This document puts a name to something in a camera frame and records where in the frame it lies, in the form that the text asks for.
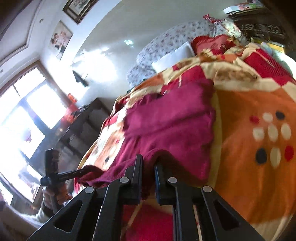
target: black dot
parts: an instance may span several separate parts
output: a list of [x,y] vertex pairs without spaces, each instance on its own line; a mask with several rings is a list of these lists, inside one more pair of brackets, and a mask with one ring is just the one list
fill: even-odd
[[276,112],[276,117],[279,119],[279,120],[283,120],[286,116],[283,112],[280,112],[280,111],[277,111]]
[[267,161],[267,154],[264,148],[260,148],[256,152],[255,160],[258,164],[264,164]]

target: orange blanket section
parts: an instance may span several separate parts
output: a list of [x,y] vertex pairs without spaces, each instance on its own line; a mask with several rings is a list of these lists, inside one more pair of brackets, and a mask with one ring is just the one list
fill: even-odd
[[249,223],[290,216],[296,200],[294,100],[282,88],[217,95],[222,151],[216,191]]

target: window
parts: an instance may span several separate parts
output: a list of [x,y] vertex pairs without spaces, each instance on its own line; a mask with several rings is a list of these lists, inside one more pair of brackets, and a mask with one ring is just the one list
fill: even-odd
[[[30,166],[30,160],[53,134],[66,107],[37,67],[0,96],[0,106],[0,173],[23,197],[34,202],[42,176]],[[2,184],[0,190],[10,203],[12,194]]]

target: black tool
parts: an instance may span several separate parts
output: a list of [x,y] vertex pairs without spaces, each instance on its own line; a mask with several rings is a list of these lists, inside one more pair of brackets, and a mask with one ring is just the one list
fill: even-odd
[[[48,186],[57,195],[59,193],[59,184],[74,177],[82,177],[89,172],[88,169],[79,169],[71,172],[58,173],[59,151],[56,149],[49,149],[45,151],[45,174],[41,178],[41,186]],[[57,213],[63,205],[58,204],[56,196],[50,197],[53,212]]]
[[264,241],[210,186],[194,188],[155,165],[155,194],[160,205],[173,205],[174,241]]
[[119,240],[123,205],[141,201],[142,160],[137,155],[135,165],[108,187],[86,187],[28,241]]

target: round metal pivot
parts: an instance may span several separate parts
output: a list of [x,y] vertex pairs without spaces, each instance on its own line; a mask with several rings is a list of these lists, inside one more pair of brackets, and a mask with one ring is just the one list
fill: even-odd
[[128,177],[122,177],[120,178],[120,182],[121,183],[127,183],[129,181],[129,178]]
[[210,186],[204,186],[202,189],[204,192],[211,192],[212,191],[212,188]]
[[94,191],[94,188],[93,187],[87,187],[87,188],[84,189],[84,191],[86,193],[92,193]]
[[169,183],[176,183],[177,179],[175,177],[170,177],[170,178],[168,178],[168,182]]

